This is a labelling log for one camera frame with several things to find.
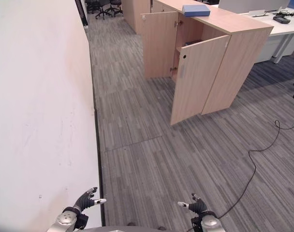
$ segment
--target gray striped carpet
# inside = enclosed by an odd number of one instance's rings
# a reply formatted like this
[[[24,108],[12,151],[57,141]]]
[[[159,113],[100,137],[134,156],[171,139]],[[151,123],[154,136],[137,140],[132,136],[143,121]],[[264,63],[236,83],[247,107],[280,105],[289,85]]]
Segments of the gray striped carpet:
[[[185,232],[196,193],[217,215],[239,197],[277,128],[294,124],[294,54],[254,65],[229,109],[170,126],[175,84],[143,77],[141,37],[123,17],[88,15],[107,225]],[[255,153],[257,173],[222,218],[228,232],[294,232],[294,129]]]

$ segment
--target hinge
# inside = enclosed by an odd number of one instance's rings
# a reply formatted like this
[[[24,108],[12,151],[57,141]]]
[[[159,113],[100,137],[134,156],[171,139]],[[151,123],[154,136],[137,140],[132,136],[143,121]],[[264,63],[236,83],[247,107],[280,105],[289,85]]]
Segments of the hinge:
[[[175,21],[175,23],[174,23],[174,28],[175,28],[177,25],[182,25],[183,23],[184,23],[184,22],[181,21],[181,20],[179,21],[179,23]]]

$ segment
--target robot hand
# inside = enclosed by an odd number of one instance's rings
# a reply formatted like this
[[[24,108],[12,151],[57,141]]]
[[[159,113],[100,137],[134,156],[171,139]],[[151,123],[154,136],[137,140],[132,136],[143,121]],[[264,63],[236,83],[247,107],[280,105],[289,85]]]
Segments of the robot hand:
[[[191,219],[194,232],[225,232],[219,219],[214,212],[208,211],[206,204],[196,194],[192,194],[195,203],[187,204],[178,202],[181,207],[190,209],[198,214],[198,217]]]
[[[89,189],[87,192],[85,192],[83,195],[81,195],[73,208],[78,209],[79,212],[83,212],[85,209],[94,206],[95,204],[103,204],[106,202],[106,199],[98,199],[98,200],[92,200],[91,198],[94,197],[94,193],[97,191],[97,187]]]
[[[47,232],[73,232],[74,229],[83,229],[88,222],[88,216],[81,212],[95,204],[106,202],[106,199],[91,199],[96,190],[97,187],[89,189],[77,199],[73,207],[66,207]]]

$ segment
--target cabinet door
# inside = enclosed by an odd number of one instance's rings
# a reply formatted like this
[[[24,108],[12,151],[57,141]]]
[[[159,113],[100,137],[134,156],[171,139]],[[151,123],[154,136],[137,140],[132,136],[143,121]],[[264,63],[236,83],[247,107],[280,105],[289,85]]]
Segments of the cabinet door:
[[[142,14],[145,78],[171,76],[178,12]]]
[[[142,18],[141,14],[150,13],[150,0],[134,0],[134,21],[135,21],[135,32],[136,34],[142,34]]]
[[[171,125],[202,112],[229,39],[224,35],[181,48]]]

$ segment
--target black cable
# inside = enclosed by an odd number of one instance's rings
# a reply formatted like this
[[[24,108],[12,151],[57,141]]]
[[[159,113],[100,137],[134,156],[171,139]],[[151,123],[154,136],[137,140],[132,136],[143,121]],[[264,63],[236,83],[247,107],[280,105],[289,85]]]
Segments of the black cable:
[[[268,150],[268,149],[270,149],[274,144],[275,144],[275,142],[276,142],[276,140],[278,139],[278,136],[279,136],[279,134],[280,134],[280,130],[291,130],[291,129],[293,129],[294,128],[294,125],[292,126],[292,127],[288,127],[288,128],[284,128],[284,127],[281,127],[280,126],[280,122],[279,122],[279,120],[275,120],[275,126],[278,128],[278,132],[277,132],[277,135],[276,135],[276,137],[275,137],[275,139],[274,139],[274,141],[271,143],[271,145],[270,146],[268,146],[267,148],[264,148],[264,149],[262,149],[262,150],[249,150],[248,151],[248,156],[249,156],[249,158],[250,158],[250,160],[251,160],[251,162],[253,163],[253,166],[254,166],[254,170],[253,170],[253,173],[252,173],[252,175],[251,175],[251,178],[249,179],[249,181],[247,182],[247,184],[246,184],[246,186],[245,186],[245,188],[244,188],[244,190],[243,190],[243,192],[242,192],[242,194],[240,195],[240,197],[237,199],[237,201],[224,213],[224,214],[222,214],[220,217],[218,217],[218,219],[221,219],[223,216],[225,216],[227,213],[229,213],[236,205],[237,205],[237,203],[240,201],[240,199],[244,196],[244,194],[245,194],[245,192],[246,192],[246,190],[247,190],[247,188],[248,188],[248,186],[249,186],[249,184],[250,184],[250,182],[251,182],[251,180],[253,179],[253,177],[254,177],[254,175],[255,175],[255,173],[256,173],[256,170],[257,170],[257,166],[255,165],[255,163],[254,163],[254,161],[253,161],[253,159],[252,159],[252,157],[251,157],[251,152],[263,152],[263,151],[266,151],[266,150]]]

